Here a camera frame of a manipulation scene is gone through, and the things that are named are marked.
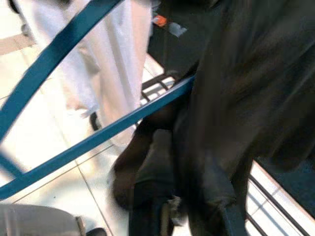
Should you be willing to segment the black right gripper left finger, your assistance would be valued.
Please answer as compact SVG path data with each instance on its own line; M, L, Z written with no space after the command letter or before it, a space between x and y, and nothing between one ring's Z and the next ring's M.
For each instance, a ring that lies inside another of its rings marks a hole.
M145 117L114 163L112 195L129 212L130 236L170 236L175 195L172 128L176 109L166 105Z

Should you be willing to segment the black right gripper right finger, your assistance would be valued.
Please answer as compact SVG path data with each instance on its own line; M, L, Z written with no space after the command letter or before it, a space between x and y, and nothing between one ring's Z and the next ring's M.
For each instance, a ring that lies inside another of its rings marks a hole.
M247 236L245 221L238 205L223 206L221 213L227 236Z

